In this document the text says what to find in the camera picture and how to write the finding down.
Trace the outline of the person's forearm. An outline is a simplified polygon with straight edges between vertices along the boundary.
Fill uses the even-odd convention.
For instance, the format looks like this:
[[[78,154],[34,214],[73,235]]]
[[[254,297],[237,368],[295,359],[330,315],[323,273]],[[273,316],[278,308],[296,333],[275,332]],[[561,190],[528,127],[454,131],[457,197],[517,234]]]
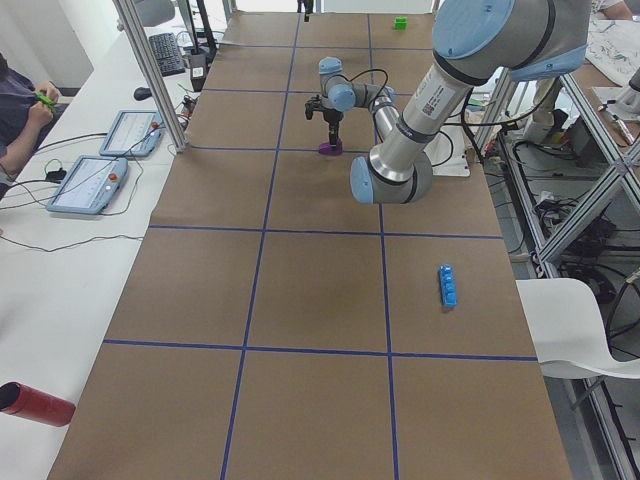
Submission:
[[[36,148],[40,130],[39,121],[29,119],[20,135],[9,144],[1,157],[1,170],[6,175],[15,177],[23,170]]]

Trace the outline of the person's hand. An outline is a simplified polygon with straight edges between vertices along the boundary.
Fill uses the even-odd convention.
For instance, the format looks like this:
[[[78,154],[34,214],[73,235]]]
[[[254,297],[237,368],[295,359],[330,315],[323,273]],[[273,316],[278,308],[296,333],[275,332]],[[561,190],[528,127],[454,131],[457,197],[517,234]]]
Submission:
[[[35,87],[35,90],[41,95],[47,97],[53,104],[56,104],[59,99],[59,90],[50,81],[45,81]],[[39,131],[42,127],[46,126],[53,120],[53,113],[49,106],[37,100],[34,105],[29,109],[29,116],[27,126],[30,129]]]

